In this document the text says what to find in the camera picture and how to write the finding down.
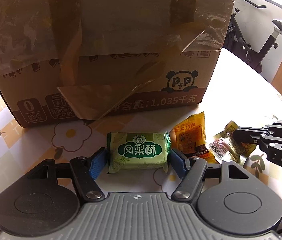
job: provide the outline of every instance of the ribbed surface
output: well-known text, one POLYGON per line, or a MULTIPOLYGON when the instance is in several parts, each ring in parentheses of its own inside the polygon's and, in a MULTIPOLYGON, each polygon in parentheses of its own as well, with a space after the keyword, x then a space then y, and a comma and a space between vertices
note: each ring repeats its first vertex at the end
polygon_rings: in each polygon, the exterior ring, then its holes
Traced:
MULTIPOLYGON (((111 193, 102 203, 84 206, 77 218, 58 232, 36 240, 235 240, 203 224, 188 204, 165 193, 111 193)), ((277 240, 273 233, 249 240, 277 240)), ((0 234, 0 240, 20 237, 0 234)))

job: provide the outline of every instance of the plastic wrap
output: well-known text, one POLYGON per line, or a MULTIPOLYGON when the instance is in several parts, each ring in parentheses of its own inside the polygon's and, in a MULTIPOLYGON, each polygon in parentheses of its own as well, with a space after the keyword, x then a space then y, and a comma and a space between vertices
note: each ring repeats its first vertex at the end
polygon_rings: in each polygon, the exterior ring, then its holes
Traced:
MULTIPOLYGON (((234 0, 79 1, 80 56, 160 52, 153 44, 163 36, 167 41, 178 40, 180 36, 167 32, 188 22, 203 23, 205 32, 186 51, 219 50, 234 3, 234 0)), ((50 2, 0 0, 0 76, 59 57, 50 2)))

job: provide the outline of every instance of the green snack package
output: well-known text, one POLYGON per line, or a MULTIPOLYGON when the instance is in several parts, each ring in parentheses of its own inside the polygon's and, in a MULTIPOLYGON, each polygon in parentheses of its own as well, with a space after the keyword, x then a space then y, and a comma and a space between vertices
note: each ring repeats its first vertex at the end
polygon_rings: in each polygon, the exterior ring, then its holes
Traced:
POLYGON ((158 133, 108 133, 109 173, 124 170, 155 169, 168 172, 170 137, 158 133))

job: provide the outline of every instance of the gold snack wrapper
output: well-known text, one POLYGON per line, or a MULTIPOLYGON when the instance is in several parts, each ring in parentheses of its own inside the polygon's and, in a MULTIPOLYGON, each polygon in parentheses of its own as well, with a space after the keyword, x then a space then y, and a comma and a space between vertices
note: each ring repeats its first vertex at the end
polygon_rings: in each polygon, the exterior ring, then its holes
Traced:
POLYGON ((209 144, 210 151, 219 163, 224 159, 231 159, 243 167, 247 158, 257 147, 254 144, 236 142, 232 134, 238 128, 235 122, 230 121, 224 131, 213 137, 214 142, 209 144))
POLYGON ((185 156, 198 156, 209 163, 215 162, 214 155, 206 148, 204 112, 189 116, 176 125, 173 132, 176 147, 185 156))

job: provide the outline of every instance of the brown cardboard box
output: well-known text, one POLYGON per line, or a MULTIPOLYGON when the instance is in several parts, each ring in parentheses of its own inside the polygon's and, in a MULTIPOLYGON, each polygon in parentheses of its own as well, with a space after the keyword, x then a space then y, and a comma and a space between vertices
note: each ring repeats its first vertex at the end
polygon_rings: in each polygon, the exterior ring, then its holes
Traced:
MULTIPOLYGON (((219 52, 184 52, 172 57, 164 74, 124 100, 109 115, 188 106, 202 100, 219 52)), ((79 83, 125 83, 158 54, 115 54, 80 57, 79 83)), ((22 127, 76 120, 61 96, 58 59, 42 61, 0 77, 0 92, 22 127)))

